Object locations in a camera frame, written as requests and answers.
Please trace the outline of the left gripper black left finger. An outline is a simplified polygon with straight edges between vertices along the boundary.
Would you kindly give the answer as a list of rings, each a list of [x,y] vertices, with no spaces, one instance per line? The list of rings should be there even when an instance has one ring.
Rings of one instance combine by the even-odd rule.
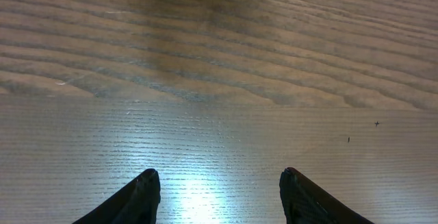
[[[160,190],[159,173],[147,169],[74,224],[155,224]]]

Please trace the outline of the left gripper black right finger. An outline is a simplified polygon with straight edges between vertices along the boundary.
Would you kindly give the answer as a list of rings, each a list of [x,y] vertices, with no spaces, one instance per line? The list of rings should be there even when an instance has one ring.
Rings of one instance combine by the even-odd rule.
[[[372,224],[293,167],[279,181],[287,224]]]

